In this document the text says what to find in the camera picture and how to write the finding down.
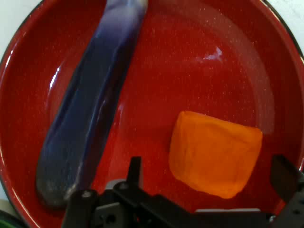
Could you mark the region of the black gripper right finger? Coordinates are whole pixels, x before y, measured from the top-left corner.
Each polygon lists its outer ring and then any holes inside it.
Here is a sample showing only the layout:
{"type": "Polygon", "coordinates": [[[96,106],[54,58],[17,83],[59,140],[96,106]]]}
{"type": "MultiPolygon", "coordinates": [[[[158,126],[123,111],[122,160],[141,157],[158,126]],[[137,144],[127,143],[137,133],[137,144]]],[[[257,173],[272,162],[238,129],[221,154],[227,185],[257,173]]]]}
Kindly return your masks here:
{"type": "Polygon", "coordinates": [[[304,226],[304,174],[285,156],[271,160],[270,183],[285,206],[271,224],[272,228],[302,228],[304,226]]]}

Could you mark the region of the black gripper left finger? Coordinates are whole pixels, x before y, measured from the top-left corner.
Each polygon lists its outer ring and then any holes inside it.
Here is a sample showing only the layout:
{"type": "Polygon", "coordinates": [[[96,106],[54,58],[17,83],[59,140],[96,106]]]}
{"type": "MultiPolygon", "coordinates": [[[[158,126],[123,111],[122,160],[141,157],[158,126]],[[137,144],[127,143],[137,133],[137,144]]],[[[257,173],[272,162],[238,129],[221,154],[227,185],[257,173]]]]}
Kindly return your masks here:
{"type": "Polygon", "coordinates": [[[131,158],[126,180],[98,194],[75,192],[69,200],[64,228],[191,228],[193,216],[162,195],[141,187],[142,159],[131,158]]]}

